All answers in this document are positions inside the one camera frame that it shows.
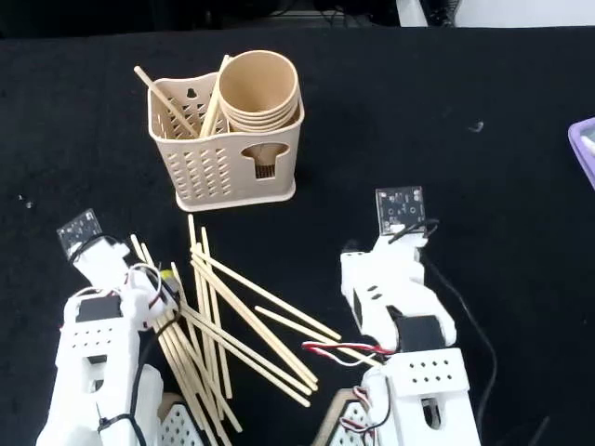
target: purple container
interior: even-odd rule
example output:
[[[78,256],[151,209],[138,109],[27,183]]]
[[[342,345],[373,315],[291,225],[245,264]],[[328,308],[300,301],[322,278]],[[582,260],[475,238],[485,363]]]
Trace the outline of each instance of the purple container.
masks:
[[[592,141],[592,148],[588,147],[583,137]],[[595,189],[595,118],[572,124],[568,129],[568,139],[591,186]]]

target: beige plastic caddy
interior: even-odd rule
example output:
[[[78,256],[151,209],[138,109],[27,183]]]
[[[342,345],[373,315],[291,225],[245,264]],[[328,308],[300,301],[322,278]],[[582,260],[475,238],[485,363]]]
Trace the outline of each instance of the beige plastic caddy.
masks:
[[[150,87],[149,134],[181,209],[293,196],[304,107],[291,61],[270,51],[249,51],[226,57],[219,72],[154,84],[139,67],[135,71]]]

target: utensil holder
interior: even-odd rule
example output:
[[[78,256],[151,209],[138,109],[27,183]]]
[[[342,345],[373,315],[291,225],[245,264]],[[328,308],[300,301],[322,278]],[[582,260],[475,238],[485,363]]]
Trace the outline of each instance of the utensil holder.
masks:
[[[211,72],[192,79],[155,83],[200,133],[217,79]],[[190,133],[149,90],[149,134],[154,139],[186,212],[288,200],[296,191],[294,171],[304,107],[284,128],[265,133],[229,133],[223,113],[215,135],[190,139]]]

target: wire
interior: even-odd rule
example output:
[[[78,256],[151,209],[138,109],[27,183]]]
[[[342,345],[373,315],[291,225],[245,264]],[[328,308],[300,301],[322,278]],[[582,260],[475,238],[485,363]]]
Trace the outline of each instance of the wire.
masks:
[[[110,419],[100,418],[98,432],[101,432],[101,430],[110,427],[118,421],[129,420],[130,424],[132,425],[132,428],[134,429],[134,433],[137,436],[137,440],[139,441],[139,446],[147,446],[147,440],[145,440],[145,437],[142,433],[142,429],[140,428],[139,424],[137,423],[137,420],[135,419],[137,405],[139,402],[139,386],[140,378],[142,376],[142,369],[145,363],[147,362],[147,359],[149,358],[149,353],[155,345],[155,342],[157,341],[157,339],[159,339],[159,336],[161,336],[165,332],[165,330],[167,330],[172,324],[179,321],[180,317],[181,313],[176,313],[176,316],[170,319],[168,322],[166,322],[165,325],[163,325],[151,338],[149,344],[147,344],[145,348],[142,350],[142,353],[139,356],[139,366],[137,368],[137,372],[135,373],[134,381],[132,383],[132,393],[130,396],[130,412],[121,413],[119,415],[116,415],[114,418]]]
[[[82,242],[78,246],[78,248],[76,248],[74,250],[73,254],[68,258],[68,263],[73,265],[74,262],[78,259],[78,257],[83,253],[83,251],[85,251],[89,247],[90,244],[96,242],[99,239],[110,240],[110,241],[112,241],[113,244],[123,243],[122,241],[116,239],[115,237],[113,237],[112,235],[109,235],[109,234],[94,234],[91,237],[89,237],[88,239],[86,239],[84,242]]]
[[[356,367],[356,366],[360,365],[361,363],[363,363],[363,362],[365,362],[367,360],[371,360],[372,358],[374,358],[376,356],[376,353],[372,353],[371,355],[365,357],[362,360],[355,361],[355,362],[345,362],[344,360],[340,360],[333,353],[329,353],[328,351],[324,351],[321,348],[308,348],[308,350],[309,351],[313,351],[317,355],[324,356],[324,357],[326,357],[328,359],[331,359],[334,362],[336,362],[337,364],[343,365],[345,367]]]
[[[157,269],[156,267],[152,267],[147,263],[136,263],[128,269],[128,278],[130,279],[130,281],[132,281],[132,274],[130,273],[136,269],[146,269],[147,271],[150,271],[153,274],[155,280],[157,280],[157,291],[155,293],[155,296],[149,301],[149,308],[152,308],[152,306],[155,305],[159,300],[163,287],[163,282],[161,279],[161,274],[159,273],[159,269]]]
[[[370,400],[368,399],[368,391],[365,388],[362,386],[355,386],[351,391],[353,392],[353,395],[355,395],[355,397],[360,401],[360,404],[363,403],[366,411],[372,407],[372,404],[370,404]]]
[[[279,12],[275,12],[274,14],[269,14],[268,17],[281,17],[284,14],[287,14],[291,9],[293,9],[293,7],[296,5],[296,3],[298,2],[298,0],[293,0],[293,2],[291,2],[289,5],[287,5],[287,7],[285,7],[285,9],[279,11]]]
[[[438,229],[438,225],[440,225],[439,219],[425,218],[423,220],[418,221],[417,223],[414,223],[411,226],[408,226],[404,230],[400,230],[399,232],[394,234],[394,236],[389,240],[389,244],[395,243],[397,240],[401,239],[402,237],[404,237],[407,234],[410,234],[414,230],[418,230],[419,228],[422,228],[422,227],[432,226],[432,228],[426,233],[426,236],[425,236],[425,238],[428,239],[430,237],[430,235],[433,234],[436,231],[436,229]]]
[[[372,346],[370,344],[362,344],[357,342],[339,342],[335,344],[325,344],[322,342],[316,341],[305,341],[301,343],[301,346],[305,349],[312,349],[312,348],[353,348],[356,350],[366,350],[366,351],[373,351],[379,355],[392,355],[394,353],[393,350],[387,350],[382,348],[381,346]]]
[[[539,423],[539,426],[537,427],[537,431],[535,432],[535,434],[529,441],[528,446],[537,446],[537,443],[541,440],[541,437],[543,437],[543,434],[546,431],[546,429],[548,428],[548,425],[549,425],[549,415],[547,415],[541,421],[541,423]]]
[[[356,423],[353,420],[350,420],[349,418],[346,418],[344,416],[341,416],[338,419],[338,423],[342,425],[345,430],[349,430],[357,434],[361,434],[365,431],[365,426],[362,426],[359,423]]]
[[[485,331],[483,330],[481,325],[477,322],[477,320],[471,313],[471,310],[467,306],[467,303],[465,302],[463,295],[461,293],[459,293],[458,290],[455,288],[455,286],[452,283],[450,283],[441,274],[441,272],[438,270],[438,268],[431,262],[431,260],[428,258],[428,256],[425,253],[423,255],[423,258],[424,258],[424,263],[431,270],[431,272],[438,278],[438,280],[444,285],[444,287],[446,289],[448,289],[453,295],[455,295],[455,297],[458,300],[458,302],[460,303],[461,307],[467,314],[467,317],[469,318],[469,321],[473,325],[473,328],[475,328],[475,331],[477,331],[477,334],[479,335],[482,342],[485,344],[485,346],[487,347],[487,350],[490,353],[490,358],[492,361],[492,372],[490,373],[490,379],[488,380],[487,384],[485,385],[485,389],[483,390],[482,396],[480,397],[480,402],[478,404],[477,412],[475,414],[475,424],[477,426],[477,432],[478,432],[480,440],[481,440],[482,433],[483,433],[483,430],[482,430],[483,416],[485,415],[485,408],[487,406],[487,401],[490,399],[492,389],[494,388],[494,384],[496,383],[496,377],[497,377],[497,372],[498,372],[498,357],[496,355],[496,350],[494,349],[494,346],[492,346],[492,343],[490,342],[490,338],[487,337],[487,334],[485,333]]]
[[[337,15],[338,11],[335,9],[335,12],[333,12],[333,14],[331,14],[331,28],[333,28],[333,26],[335,26],[335,16]]]
[[[381,426],[383,426],[387,421],[389,421],[389,416],[390,416],[390,403],[392,402],[392,396],[390,395],[390,383],[389,383],[389,378],[385,377],[386,380],[386,384],[387,384],[387,395],[388,395],[388,404],[389,407],[387,409],[387,414],[384,415],[384,418],[382,419],[382,421],[380,423],[377,423],[375,425],[372,426],[368,426],[364,432],[362,432],[362,443],[365,444],[365,434],[367,434],[368,432],[370,432],[371,430],[375,430]]]
[[[158,299],[161,295],[162,284],[163,284],[162,279],[161,279],[161,274],[159,272],[159,269],[157,269],[156,267],[153,267],[146,263],[136,263],[128,269],[128,272],[126,273],[126,279],[125,279],[124,284],[126,284],[128,282],[128,280],[130,280],[130,282],[132,284],[132,281],[133,281],[132,272],[137,269],[145,269],[146,271],[150,271],[157,278],[157,286],[156,286],[157,291],[155,294],[155,298],[149,304],[149,308],[150,308],[152,306],[152,304],[154,304],[156,302],[156,299]],[[101,290],[100,288],[94,287],[94,286],[88,286],[88,287],[83,288],[82,290],[78,291],[73,296],[79,296],[79,295],[82,295],[89,291],[106,291],[106,290]],[[120,290],[118,288],[114,288],[109,291],[116,292],[116,293],[120,292]],[[179,301],[175,297],[174,297],[174,301],[176,302],[176,304],[179,305]],[[140,428],[139,424],[137,423],[137,420],[135,419],[135,414],[137,412],[137,405],[139,402],[139,386],[140,386],[140,378],[142,376],[142,369],[144,368],[144,365],[146,364],[147,359],[149,358],[149,353],[151,352],[153,346],[155,345],[155,342],[157,341],[157,339],[159,339],[159,336],[161,336],[165,332],[165,330],[167,330],[172,324],[177,322],[180,317],[181,317],[181,313],[178,311],[174,318],[172,318],[168,322],[166,322],[161,327],[161,329],[159,329],[155,333],[155,335],[151,338],[149,343],[145,346],[145,348],[140,353],[137,371],[135,373],[134,381],[132,383],[132,392],[130,395],[130,412],[129,413],[121,413],[121,414],[116,415],[115,417],[109,418],[109,419],[108,418],[100,418],[99,426],[97,429],[98,432],[101,432],[102,430],[107,429],[108,427],[110,427],[114,423],[117,423],[118,421],[128,420],[130,422],[130,424],[132,425],[132,428],[135,432],[137,440],[139,441],[139,446],[147,446],[147,440],[145,439],[145,437],[142,433],[142,429]]]

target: black cable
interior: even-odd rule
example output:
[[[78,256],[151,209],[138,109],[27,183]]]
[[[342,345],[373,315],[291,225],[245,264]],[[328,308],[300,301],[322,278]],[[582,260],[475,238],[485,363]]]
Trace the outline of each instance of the black cable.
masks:
[[[535,434],[533,435],[533,437],[529,441],[528,446],[537,446],[537,443],[541,440],[541,437],[543,437],[543,433],[548,428],[548,425],[549,425],[549,415],[546,416],[541,421],[541,423],[539,423],[539,426],[537,427],[537,431],[535,432]]]
[[[396,234],[394,234],[392,236],[392,238],[389,240],[389,244],[395,243],[397,240],[399,240],[400,238],[402,238],[403,236],[405,236],[407,234],[410,234],[414,230],[418,230],[419,228],[422,228],[422,227],[432,226],[432,228],[426,234],[426,238],[429,238],[429,236],[431,234],[433,234],[436,229],[438,229],[438,225],[440,225],[440,220],[439,219],[437,219],[437,218],[425,218],[425,219],[423,219],[421,221],[418,221],[417,223],[414,223],[411,226],[408,226],[404,230],[400,230],[399,232],[397,232]]]
[[[338,11],[335,9],[333,14],[331,14],[331,20],[330,20],[331,28],[333,28],[335,26],[335,16],[337,15],[337,13],[338,13]]]
[[[116,239],[115,237],[113,237],[110,234],[92,235],[91,237],[86,239],[83,243],[81,243],[81,245],[79,245],[78,248],[76,248],[74,250],[73,254],[68,258],[68,263],[70,263],[72,265],[74,263],[74,261],[83,253],[83,251],[85,251],[89,247],[90,244],[96,242],[99,239],[106,239],[106,240],[111,241],[114,244],[122,243],[122,241]]]
[[[331,26],[331,27],[332,27],[332,26],[333,26],[333,23],[332,23],[332,22],[331,22],[331,20],[330,20],[330,19],[329,19],[329,18],[326,16],[326,14],[324,14],[324,12],[323,12],[321,9],[319,9],[319,10],[318,10],[318,12],[319,12],[319,13],[320,13],[320,15],[323,17],[324,21],[325,21],[326,23],[328,23],[328,25],[329,25],[329,26]]]
[[[269,14],[269,17],[281,17],[283,14],[287,14],[291,9],[293,9],[293,7],[296,5],[297,2],[298,2],[298,0],[293,0],[293,2],[291,2],[289,5],[287,5],[287,7],[285,7],[285,9],[283,9],[279,12],[275,12],[274,14]]]
[[[115,416],[114,418],[110,418],[109,420],[107,418],[101,418],[99,420],[99,427],[97,428],[97,431],[101,432],[102,430],[107,429],[111,425],[121,420],[130,421],[132,429],[134,430],[134,433],[137,436],[137,440],[139,441],[139,446],[147,446],[147,440],[145,440],[145,436],[142,433],[142,429],[140,428],[139,423],[137,423],[137,420],[130,413],[121,413]]]
[[[431,272],[438,278],[438,280],[444,285],[444,287],[446,289],[448,289],[453,295],[455,295],[455,297],[458,300],[458,302],[460,303],[461,307],[467,314],[467,317],[469,318],[471,324],[477,331],[477,334],[479,335],[482,342],[485,344],[485,346],[487,347],[487,349],[490,353],[490,358],[492,360],[492,372],[490,374],[490,379],[488,380],[487,384],[485,385],[485,389],[483,390],[482,396],[480,397],[480,402],[477,406],[477,412],[475,414],[475,424],[477,426],[477,432],[478,432],[480,440],[481,440],[482,433],[483,433],[482,427],[483,427],[483,416],[485,414],[485,408],[487,406],[487,401],[490,399],[490,395],[492,393],[492,388],[494,387],[494,384],[496,383],[496,377],[497,377],[497,371],[498,371],[498,358],[496,355],[496,350],[494,349],[494,346],[492,346],[492,343],[490,342],[490,338],[487,337],[487,334],[485,333],[485,331],[483,330],[481,325],[477,322],[477,320],[471,313],[471,310],[467,306],[467,303],[465,302],[463,295],[461,293],[459,293],[458,290],[455,288],[455,286],[452,283],[450,283],[441,274],[441,272],[438,270],[438,268],[431,262],[431,260],[428,258],[428,256],[425,253],[423,254],[423,258],[424,258],[424,263],[431,270]]]
[[[382,419],[382,421],[381,421],[380,423],[377,423],[377,424],[375,424],[375,425],[368,426],[368,427],[365,429],[365,431],[364,431],[364,432],[362,432],[362,443],[363,443],[363,444],[365,444],[365,435],[366,435],[366,434],[367,434],[369,431],[371,431],[371,430],[374,430],[374,429],[376,429],[376,428],[378,428],[378,427],[381,427],[381,426],[383,426],[383,425],[384,425],[384,424],[385,424],[387,421],[389,421],[389,416],[390,416],[390,405],[391,405],[391,403],[392,403],[392,397],[391,397],[391,395],[390,395],[390,383],[389,383],[389,378],[388,378],[388,377],[386,377],[386,378],[385,378],[385,380],[386,380],[386,384],[387,384],[387,395],[388,395],[388,397],[387,397],[387,398],[388,398],[388,402],[389,402],[389,408],[387,409],[387,414],[386,414],[386,415],[384,415],[384,418]]]
[[[140,376],[142,374],[142,367],[147,362],[147,359],[149,358],[149,353],[151,353],[152,347],[155,345],[155,342],[157,342],[157,339],[159,339],[159,336],[161,336],[164,333],[164,331],[167,330],[172,324],[179,321],[180,317],[181,317],[181,313],[178,311],[178,313],[176,313],[176,316],[173,319],[170,319],[169,321],[167,321],[165,323],[165,325],[163,327],[161,327],[155,333],[155,336],[153,336],[151,338],[151,340],[149,341],[149,344],[147,344],[145,346],[145,348],[142,350],[142,353],[140,353],[139,367],[137,369],[137,373],[134,376],[134,381],[132,383],[132,394],[130,395],[130,414],[132,414],[132,416],[134,416],[137,412],[137,403],[139,402],[139,385],[140,385]]]
[[[142,352],[140,353],[139,366],[137,368],[137,372],[135,373],[134,381],[132,383],[132,393],[130,395],[130,412],[129,413],[121,413],[121,414],[116,415],[115,417],[110,418],[110,419],[100,418],[99,427],[97,429],[98,432],[110,427],[111,425],[113,425],[114,423],[117,423],[118,421],[129,420],[130,424],[132,425],[132,428],[134,429],[134,433],[137,436],[137,440],[139,441],[139,446],[147,446],[147,440],[145,440],[145,437],[142,433],[142,429],[140,428],[140,426],[137,423],[137,420],[135,419],[135,416],[134,416],[136,414],[137,404],[139,402],[139,386],[140,386],[140,377],[142,376],[142,369],[143,369],[145,363],[147,362],[147,359],[149,358],[149,353],[151,352],[152,347],[154,346],[157,339],[159,339],[159,336],[161,336],[164,333],[164,331],[167,330],[172,324],[179,321],[180,317],[181,317],[181,313],[178,312],[178,313],[176,313],[176,316],[173,319],[170,319],[169,321],[167,321],[165,323],[165,325],[163,327],[161,327],[155,333],[155,336],[153,336],[151,338],[151,340],[149,341],[149,344],[147,344],[145,346],[145,348],[142,350]]]

